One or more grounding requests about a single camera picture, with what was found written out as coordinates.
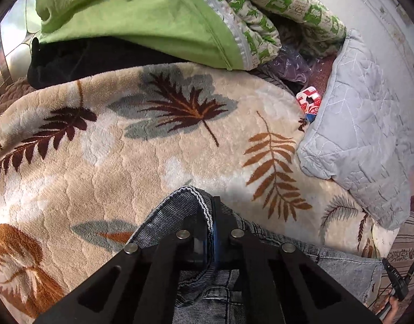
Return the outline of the person's hand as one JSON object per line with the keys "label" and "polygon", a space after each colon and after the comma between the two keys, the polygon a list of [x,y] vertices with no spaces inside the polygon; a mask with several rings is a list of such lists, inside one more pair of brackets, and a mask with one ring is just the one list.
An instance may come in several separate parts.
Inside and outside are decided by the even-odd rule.
{"label": "person's hand", "polygon": [[385,317],[382,319],[383,324],[393,323],[397,316],[397,313],[402,310],[403,305],[405,304],[404,301],[400,302],[394,296],[386,295],[382,303],[379,305],[378,312],[381,311],[387,303],[390,303],[391,308],[389,311],[387,311]]}

